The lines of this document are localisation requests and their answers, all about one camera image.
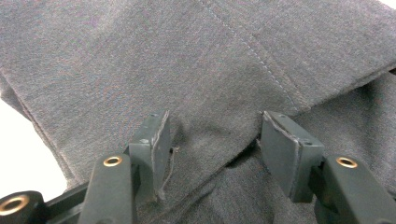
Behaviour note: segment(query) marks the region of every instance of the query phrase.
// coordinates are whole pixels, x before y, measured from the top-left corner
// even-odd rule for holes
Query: gray fabric
[[[166,200],[141,206],[145,222],[200,198],[256,137],[259,111],[295,115],[396,64],[396,12],[374,0],[3,1],[0,10],[6,89],[69,187],[122,151],[148,113],[171,110],[174,172]]]

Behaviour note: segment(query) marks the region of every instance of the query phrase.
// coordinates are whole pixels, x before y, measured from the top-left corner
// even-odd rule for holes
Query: stitching
[[[277,80],[277,78],[274,76],[273,72],[269,69],[269,67],[265,64],[265,62],[263,61],[262,57],[260,57],[260,55],[253,49],[253,47],[251,47],[249,45],[249,43],[247,41],[245,41],[242,37],[239,37],[238,34],[236,33],[235,30],[233,30],[231,28],[231,26],[227,23],[225,23],[219,15],[217,15],[216,13],[213,12],[212,9],[210,9],[207,5],[205,5],[205,3],[203,2],[203,0],[197,0],[203,7],[204,9],[206,9],[210,15],[212,15],[213,17],[215,17],[219,22],[221,22],[221,24],[226,27],[227,29],[229,29],[231,31],[231,33],[233,33],[235,36],[237,36],[237,38],[244,44],[247,46],[247,48],[253,53],[253,55],[259,60],[259,63],[262,65],[262,68],[264,70],[266,70],[268,72],[268,74],[271,76],[271,78],[275,81],[275,83],[277,83],[277,85],[280,87],[280,89],[282,89],[283,92],[286,93],[287,97],[289,98],[293,108],[298,112],[299,110],[297,109],[296,104],[294,103],[294,101],[291,99],[289,93],[286,91],[286,89],[280,84],[280,82]]]

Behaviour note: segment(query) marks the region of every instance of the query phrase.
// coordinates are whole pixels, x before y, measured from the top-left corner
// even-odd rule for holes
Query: brass eyelet
[[[111,166],[116,166],[122,162],[122,157],[119,156],[114,156],[114,157],[109,157],[105,159],[103,162],[104,166],[111,167]]]
[[[358,164],[355,161],[345,158],[345,157],[338,157],[337,162],[338,162],[338,164],[345,166],[347,168],[353,169],[353,168],[358,167]]]
[[[22,208],[29,203],[29,197],[27,195],[19,195],[6,200],[0,204],[0,216],[8,216],[13,213],[20,211]]]

